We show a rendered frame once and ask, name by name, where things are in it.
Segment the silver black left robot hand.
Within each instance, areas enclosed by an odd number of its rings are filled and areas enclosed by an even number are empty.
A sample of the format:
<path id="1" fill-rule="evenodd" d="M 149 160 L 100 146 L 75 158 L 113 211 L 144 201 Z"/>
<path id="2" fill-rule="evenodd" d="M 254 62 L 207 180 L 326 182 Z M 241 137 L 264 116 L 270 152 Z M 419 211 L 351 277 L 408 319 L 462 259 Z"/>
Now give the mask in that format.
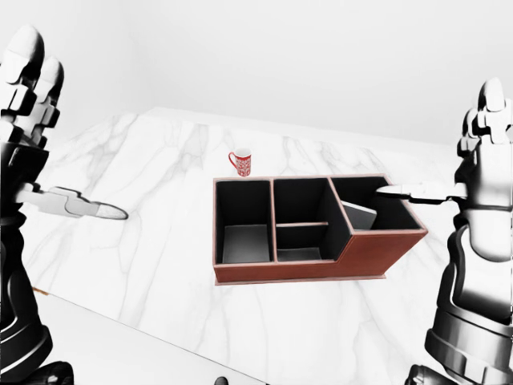
<path id="1" fill-rule="evenodd" d="M 41 34 L 22 26 L 9 41 L 0 62 L 0 328 L 2 337 L 37 322 L 30 282 L 22 265 L 26 220 L 20 208 L 36 205 L 44 213 L 121 220 L 127 213 L 103 202 L 85 199 L 78 191 L 42 191 L 36 180 L 49 153 L 43 132 L 59 119 L 57 103 L 63 87 L 63 65 L 45 57 Z"/>

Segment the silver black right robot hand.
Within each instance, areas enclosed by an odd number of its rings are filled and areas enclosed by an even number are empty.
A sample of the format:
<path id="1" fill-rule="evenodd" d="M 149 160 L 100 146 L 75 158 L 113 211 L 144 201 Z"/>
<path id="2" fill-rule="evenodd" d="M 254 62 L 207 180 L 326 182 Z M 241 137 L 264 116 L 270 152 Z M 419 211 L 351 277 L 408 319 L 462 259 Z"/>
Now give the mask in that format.
<path id="1" fill-rule="evenodd" d="M 499 79 L 481 87 L 478 106 L 464 119 L 453 185 L 402 184 L 378 188 L 383 197 L 412 203 L 458 204 L 448 241 L 455 265 L 453 303 L 505 325 L 513 324 L 513 100 Z"/>

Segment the red-brown desk caddy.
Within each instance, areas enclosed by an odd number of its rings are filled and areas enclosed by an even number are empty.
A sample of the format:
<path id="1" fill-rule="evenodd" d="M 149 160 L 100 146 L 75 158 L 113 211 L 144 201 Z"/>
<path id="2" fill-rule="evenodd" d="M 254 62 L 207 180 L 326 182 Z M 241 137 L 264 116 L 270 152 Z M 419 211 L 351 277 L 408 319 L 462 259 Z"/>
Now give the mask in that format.
<path id="1" fill-rule="evenodd" d="M 383 278 L 427 233 L 408 204 L 377 195 L 383 174 L 217 178 L 212 258 L 219 285 Z M 374 209 L 355 230 L 341 201 Z"/>

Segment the grey book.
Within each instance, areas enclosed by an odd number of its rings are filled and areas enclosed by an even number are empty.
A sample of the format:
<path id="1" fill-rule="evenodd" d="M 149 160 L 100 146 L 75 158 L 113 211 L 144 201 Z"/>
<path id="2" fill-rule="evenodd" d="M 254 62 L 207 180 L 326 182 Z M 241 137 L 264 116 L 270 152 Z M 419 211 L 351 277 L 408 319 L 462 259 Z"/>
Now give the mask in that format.
<path id="1" fill-rule="evenodd" d="M 341 201 L 346 215 L 355 230 L 370 230 L 378 215 L 374 209 L 356 205 L 348 201 Z"/>

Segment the red white patterned mug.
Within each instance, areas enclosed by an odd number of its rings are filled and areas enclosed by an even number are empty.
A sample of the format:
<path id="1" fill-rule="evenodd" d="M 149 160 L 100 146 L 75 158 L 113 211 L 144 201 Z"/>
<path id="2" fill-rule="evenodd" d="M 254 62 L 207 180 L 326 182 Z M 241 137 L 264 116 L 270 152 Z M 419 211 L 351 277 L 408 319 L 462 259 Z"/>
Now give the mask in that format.
<path id="1" fill-rule="evenodd" d="M 228 160 L 239 176 L 247 177 L 251 173 L 252 153 L 249 148 L 238 148 L 228 154 Z"/>

